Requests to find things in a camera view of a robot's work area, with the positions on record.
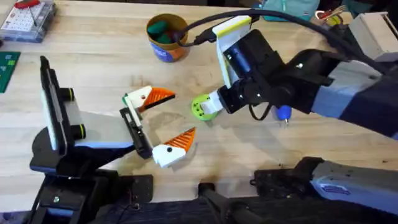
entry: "plastic container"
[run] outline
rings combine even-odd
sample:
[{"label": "plastic container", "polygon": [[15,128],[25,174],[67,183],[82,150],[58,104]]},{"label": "plastic container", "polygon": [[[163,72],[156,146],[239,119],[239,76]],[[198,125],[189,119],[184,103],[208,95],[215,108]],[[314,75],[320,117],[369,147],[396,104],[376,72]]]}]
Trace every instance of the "plastic container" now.
[{"label": "plastic container", "polygon": [[[172,30],[182,30],[183,28],[186,28],[188,26],[187,22],[185,22],[184,19],[182,19],[180,16],[173,15],[173,14],[161,14],[158,16],[153,17],[147,24],[146,29],[148,30],[148,27],[151,26],[152,24],[159,22],[159,21],[165,21],[168,23],[170,29]],[[180,47],[178,43],[172,43],[172,44],[161,44],[157,42],[156,40],[152,39],[150,35],[148,34],[148,38],[150,41],[150,44],[152,48],[154,49],[154,53],[156,54],[157,58],[161,59],[163,62],[174,62],[180,58],[182,58],[184,55],[187,54],[188,49],[184,47]],[[188,39],[188,33],[186,33],[182,38],[181,38],[181,43],[185,43]]]},{"label": "plastic container", "polygon": [[[41,43],[54,19],[57,9],[52,0],[41,0],[40,2],[44,2],[44,6],[35,19],[37,26],[32,26],[30,31],[0,29],[0,37],[3,40]],[[13,8],[14,6],[11,7],[7,15],[9,15]]]}]

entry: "red object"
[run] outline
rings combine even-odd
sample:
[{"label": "red object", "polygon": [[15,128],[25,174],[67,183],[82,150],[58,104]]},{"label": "red object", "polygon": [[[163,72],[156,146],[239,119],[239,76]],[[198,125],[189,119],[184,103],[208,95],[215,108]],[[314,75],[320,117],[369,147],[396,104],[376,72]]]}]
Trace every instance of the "red object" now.
[{"label": "red object", "polygon": [[23,0],[20,2],[15,3],[14,7],[17,9],[26,9],[28,7],[33,7],[40,4],[39,0]]},{"label": "red object", "polygon": [[327,10],[326,12],[324,12],[322,15],[319,16],[319,19],[324,19],[326,17],[328,17],[329,15],[331,15],[332,11],[331,10]]}]

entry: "green toy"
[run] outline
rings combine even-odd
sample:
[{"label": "green toy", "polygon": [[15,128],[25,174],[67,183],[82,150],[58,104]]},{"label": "green toy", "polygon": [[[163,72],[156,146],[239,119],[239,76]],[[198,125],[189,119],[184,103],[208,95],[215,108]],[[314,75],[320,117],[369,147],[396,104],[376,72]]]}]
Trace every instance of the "green toy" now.
[{"label": "green toy", "polygon": [[166,32],[166,30],[167,30],[166,21],[159,21],[150,25],[147,31],[150,35],[160,35],[161,33]]},{"label": "green toy", "polygon": [[166,33],[163,33],[162,35],[160,35],[160,37],[158,37],[156,39],[156,41],[161,44],[171,44],[172,43],[172,39],[170,37],[168,37],[168,35]]},{"label": "green toy", "polygon": [[200,95],[193,99],[192,104],[191,104],[191,110],[192,113],[195,117],[197,117],[201,121],[210,121],[214,119],[217,116],[217,112],[212,113],[212,114],[205,114],[203,109],[201,108],[200,104],[209,100],[209,95]]}]

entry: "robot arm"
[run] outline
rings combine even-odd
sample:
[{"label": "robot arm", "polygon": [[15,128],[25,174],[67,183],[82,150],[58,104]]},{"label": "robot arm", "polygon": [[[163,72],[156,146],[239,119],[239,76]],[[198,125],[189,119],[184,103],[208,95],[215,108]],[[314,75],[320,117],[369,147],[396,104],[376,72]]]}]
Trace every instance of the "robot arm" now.
[{"label": "robot arm", "polygon": [[398,100],[393,97],[398,93],[397,78],[382,75],[380,65],[369,62],[364,55],[361,57],[366,60],[362,61],[368,64],[308,49],[284,63],[258,30],[250,30],[255,20],[236,16],[196,38],[194,44],[216,41],[224,78],[224,86],[201,103],[204,114],[222,109],[234,113],[246,105],[268,102],[262,119],[271,106],[288,105],[306,114],[341,119],[398,139],[398,121],[393,117],[398,113]]}]

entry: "teal object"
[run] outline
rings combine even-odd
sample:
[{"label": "teal object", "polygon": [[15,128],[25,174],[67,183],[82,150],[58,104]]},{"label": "teal object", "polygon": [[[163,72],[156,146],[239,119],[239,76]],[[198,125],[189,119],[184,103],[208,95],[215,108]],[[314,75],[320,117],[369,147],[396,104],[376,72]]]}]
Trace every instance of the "teal object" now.
[{"label": "teal object", "polygon": [[[318,9],[319,2],[320,0],[264,0],[262,9],[284,12],[309,21]],[[266,21],[287,22],[285,19],[274,16],[264,16],[264,19]]]},{"label": "teal object", "polygon": [[166,33],[163,33],[158,38],[156,38],[156,42],[159,42],[161,44],[171,44],[172,39]]},{"label": "teal object", "polygon": [[164,33],[167,30],[167,22],[166,21],[159,21],[155,22],[154,24],[148,27],[148,33],[152,35],[159,35]]},{"label": "teal object", "polygon": [[343,0],[343,4],[347,6],[347,9],[353,18],[357,17],[360,13],[369,12],[372,7],[372,4],[357,2],[354,0]]}]

